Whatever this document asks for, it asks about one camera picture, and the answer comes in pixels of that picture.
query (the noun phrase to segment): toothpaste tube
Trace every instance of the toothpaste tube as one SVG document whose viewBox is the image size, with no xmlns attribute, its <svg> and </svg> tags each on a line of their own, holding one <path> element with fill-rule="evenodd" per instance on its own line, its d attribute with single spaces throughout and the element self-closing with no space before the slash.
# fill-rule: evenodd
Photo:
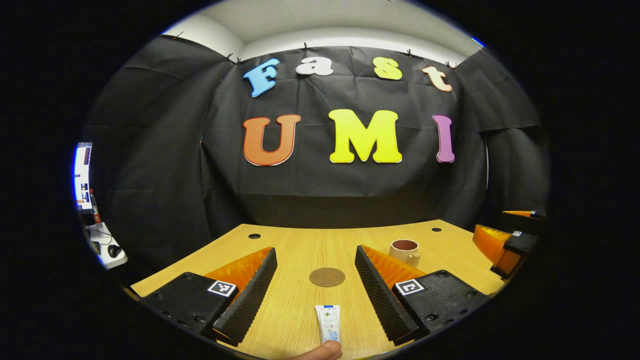
<svg viewBox="0 0 640 360">
<path fill-rule="evenodd" d="M 333 340 L 342 343 L 340 341 L 340 306 L 316 305 L 316 315 L 322 342 Z"/>
</svg>

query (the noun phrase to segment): orange block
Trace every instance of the orange block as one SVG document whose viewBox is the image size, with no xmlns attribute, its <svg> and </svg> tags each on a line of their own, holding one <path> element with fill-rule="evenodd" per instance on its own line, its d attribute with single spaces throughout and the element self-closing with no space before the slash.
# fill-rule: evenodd
<svg viewBox="0 0 640 360">
<path fill-rule="evenodd" d="M 369 260 L 371 260 L 373 266 L 376 267 L 376 270 L 380 276 L 382 276 L 382 279 L 385 281 L 385 284 L 387 284 L 389 289 L 393 288 L 394 284 L 397 282 L 407 281 L 427 275 L 426 272 L 422 272 L 383 252 L 374 250 L 362 244 L 360 246 L 362 246 L 362 249 L 369 257 Z"/>
<path fill-rule="evenodd" d="M 504 249 L 504 243 L 510 237 L 510 233 L 482 225 L 476 225 L 473 237 L 478 249 L 505 274 L 511 273 L 521 258 L 520 255 Z"/>
<path fill-rule="evenodd" d="M 213 270 L 212 272 L 204 275 L 210 279 L 220 280 L 224 282 L 230 282 L 238 287 L 238 294 L 234 298 L 237 299 L 243 290 L 246 288 L 251 278 L 258 271 L 258 268 L 264 261 L 264 258 L 269 254 L 271 247 L 266 247 L 262 250 L 256 251 L 253 254 L 249 254 L 243 258 L 226 264 L 225 266 Z"/>
<path fill-rule="evenodd" d="M 512 211 L 503 211 L 503 213 L 520 215 L 521 217 L 528 217 L 528 218 L 531 217 L 531 211 L 512 210 Z"/>
</svg>

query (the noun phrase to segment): cork coaster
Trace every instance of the cork coaster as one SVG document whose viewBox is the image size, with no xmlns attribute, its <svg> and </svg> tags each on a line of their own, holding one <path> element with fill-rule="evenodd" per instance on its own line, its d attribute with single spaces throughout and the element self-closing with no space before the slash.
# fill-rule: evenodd
<svg viewBox="0 0 640 360">
<path fill-rule="evenodd" d="M 336 268 L 320 268 L 311 272 L 309 280 L 323 288 L 331 288 L 332 286 L 342 284 L 344 281 L 344 272 Z"/>
</svg>

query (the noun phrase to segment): mug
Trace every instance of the mug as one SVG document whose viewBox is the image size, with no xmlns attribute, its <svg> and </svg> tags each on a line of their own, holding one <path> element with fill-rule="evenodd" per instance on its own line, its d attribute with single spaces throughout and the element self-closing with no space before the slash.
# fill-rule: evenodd
<svg viewBox="0 0 640 360">
<path fill-rule="evenodd" d="M 418 262 L 420 261 L 420 254 L 418 253 L 419 247 L 420 244 L 413 240 L 398 239 L 391 243 L 389 255 L 415 267 L 418 266 Z"/>
</svg>

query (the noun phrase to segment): black curtain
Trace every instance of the black curtain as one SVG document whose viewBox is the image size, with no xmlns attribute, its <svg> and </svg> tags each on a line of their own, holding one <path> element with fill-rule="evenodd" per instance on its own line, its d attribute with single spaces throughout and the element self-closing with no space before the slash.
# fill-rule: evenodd
<svg viewBox="0 0 640 360">
<path fill-rule="evenodd" d="M 310 56 L 332 60 L 329 76 L 301 75 Z M 381 79 L 375 57 L 403 76 Z M 251 97 L 243 75 L 277 58 L 276 85 Z M 434 66 L 453 87 L 422 73 Z M 335 123 L 353 110 L 365 126 L 378 110 L 398 115 L 400 163 L 332 163 Z M 280 143 L 276 118 L 297 114 L 291 157 L 258 167 L 243 155 L 243 122 L 268 117 L 263 148 Z M 453 163 L 439 163 L 433 115 L 452 120 Z M 235 65 L 189 40 L 158 37 L 109 82 L 90 113 L 92 184 L 103 220 L 130 262 L 155 272 L 242 223 L 371 227 L 441 218 L 472 229 L 505 209 L 545 211 L 546 135 L 524 91 L 486 51 L 455 69 L 364 47 L 283 51 Z M 353 145 L 351 152 L 356 154 Z"/>
</svg>

